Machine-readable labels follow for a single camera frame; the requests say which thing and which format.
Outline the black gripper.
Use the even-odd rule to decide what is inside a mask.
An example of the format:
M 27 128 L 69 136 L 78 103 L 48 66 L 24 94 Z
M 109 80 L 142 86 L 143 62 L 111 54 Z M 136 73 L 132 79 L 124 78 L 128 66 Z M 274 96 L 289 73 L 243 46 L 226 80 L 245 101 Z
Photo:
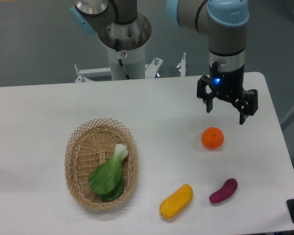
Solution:
M 221 64 L 214 61 L 209 68 L 210 77 L 203 75 L 198 80 L 196 96 L 203 100 L 207 113 L 212 111 L 215 97 L 233 103 L 240 113 L 239 124 L 243 125 L 245 120 L 258 110 L 258 91 L 243 89 L 245 65 L 233 71 L 220 71 L 220 69 Z

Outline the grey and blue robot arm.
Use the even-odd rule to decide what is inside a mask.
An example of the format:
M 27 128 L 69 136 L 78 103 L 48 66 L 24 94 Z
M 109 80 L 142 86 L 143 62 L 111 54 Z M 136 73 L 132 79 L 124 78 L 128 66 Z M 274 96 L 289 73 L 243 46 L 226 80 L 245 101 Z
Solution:
M 113 80 L 146 78 L 145 46 L 151 37 L 149 20 L 135 0 L 78 0 L 72 18 L 86 34 L 97 34 L 107 48 Z M 247 22 L 246 0 L 169 0 L 170 21 L 209 39 L 209 75 L 197 83 L 196 95 L 213 108 L 213 99 L 231 103 L 240 123 L 258 109 L 258 93 L 243 88 Z

